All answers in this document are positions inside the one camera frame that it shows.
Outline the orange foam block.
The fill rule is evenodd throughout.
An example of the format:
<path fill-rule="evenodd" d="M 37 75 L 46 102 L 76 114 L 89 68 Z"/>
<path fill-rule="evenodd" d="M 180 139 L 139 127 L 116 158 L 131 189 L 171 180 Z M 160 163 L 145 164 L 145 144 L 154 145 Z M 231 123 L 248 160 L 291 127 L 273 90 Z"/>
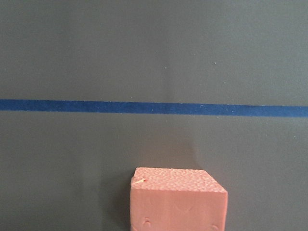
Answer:
<path fill-rule="evenodd" d="M 131 179 L 132 231 L 223 231 L 228 192 L 206 171 L 138 167 Z"/>

